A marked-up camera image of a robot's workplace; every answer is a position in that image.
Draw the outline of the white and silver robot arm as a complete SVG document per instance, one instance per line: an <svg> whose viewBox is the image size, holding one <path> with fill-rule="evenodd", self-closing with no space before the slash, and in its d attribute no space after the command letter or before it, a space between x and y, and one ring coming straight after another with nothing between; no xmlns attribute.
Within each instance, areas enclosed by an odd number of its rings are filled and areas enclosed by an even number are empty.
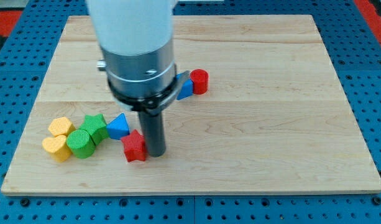
<svg viewBox="0 0 381 224"><path fill-rule="evenodd" d="M111 93L123 107L158 114L188 77L177 78L174 0L87 0Z"/></svg>

